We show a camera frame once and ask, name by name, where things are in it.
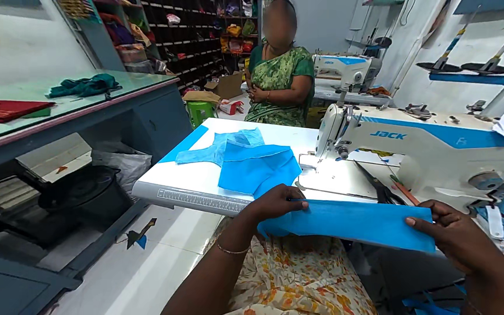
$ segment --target black bucket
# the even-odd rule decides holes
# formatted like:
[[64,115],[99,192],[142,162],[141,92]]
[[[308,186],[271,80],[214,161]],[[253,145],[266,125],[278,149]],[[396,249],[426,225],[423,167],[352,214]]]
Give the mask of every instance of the black bucket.
[[52,183],[40,195],[38,205],[104,232],[133,204],[116,182],[118,172],[102,165],[80,169]]

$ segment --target hand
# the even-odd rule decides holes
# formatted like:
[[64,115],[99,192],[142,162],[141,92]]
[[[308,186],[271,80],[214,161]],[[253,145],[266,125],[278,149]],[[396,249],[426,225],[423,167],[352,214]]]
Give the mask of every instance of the hand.
[[434,224],[421,218],[406,218],[414,229],[435,239],[438,249],[456,268],[472,275],[489,273],[504,264],[504,256],[470,216],[437,200],[422,202],[419,207],[430,208]]
[[297,187],[279,184],[254,200],[243,212],[249,213],[257,222],[262,222],[309,207],[306,201],[290,201],[290,199],[305,199],[305,196]]
[[257,87],[256,84],[252,84],[252,88],[248,90],[248,96],[252,102],[261,103],[268,99],[268,91],[264,91]]

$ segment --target scissors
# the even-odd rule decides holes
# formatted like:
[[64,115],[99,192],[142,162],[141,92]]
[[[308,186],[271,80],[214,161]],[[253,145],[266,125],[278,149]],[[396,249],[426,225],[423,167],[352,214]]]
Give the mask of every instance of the scissors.
[[406,206],[405,201],[393,194],[392,191],[384,184],[382,184],[378,178],[374,177],[369,173],[364,167],[362,167],[357,161],[354,161],[355,164],[360,168],[363,175],[367,177],[367,180],[372,184],[374,189],[376,190],[376,198],[379,201],[379,204],[402,204]]

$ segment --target woman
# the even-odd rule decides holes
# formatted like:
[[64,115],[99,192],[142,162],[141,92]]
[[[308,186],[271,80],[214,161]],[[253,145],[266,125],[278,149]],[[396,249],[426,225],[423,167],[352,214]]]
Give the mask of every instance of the woman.
[[264,31],[268,43],[252,50],[246,70],[251,107],[245,121],[304,127],[314,63],[305,48],[293,47],[297,16],[289,0],[268,6]]
[[[244,208],[161,314],[377,314],[340,240],[255,236],[259,222],[306,209],[306,201],[289,201],[303,198],[296,187],[281,184]],[[419,206],[430,208],[436,223],[419,218],[406,223],[432,236],[466,273],[462,314],[504,314],[503,254],[469,216],[438,201]]]

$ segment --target tiled floor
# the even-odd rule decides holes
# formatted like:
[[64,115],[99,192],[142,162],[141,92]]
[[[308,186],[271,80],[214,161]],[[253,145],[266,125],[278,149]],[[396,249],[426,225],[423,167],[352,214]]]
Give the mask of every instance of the tiled floor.
[[200,261],[220,215],[151,205],[128,229],[151,218],[145,249],[119,239],[91,267],[77,290],[66,293],[52,315],[159,314]]

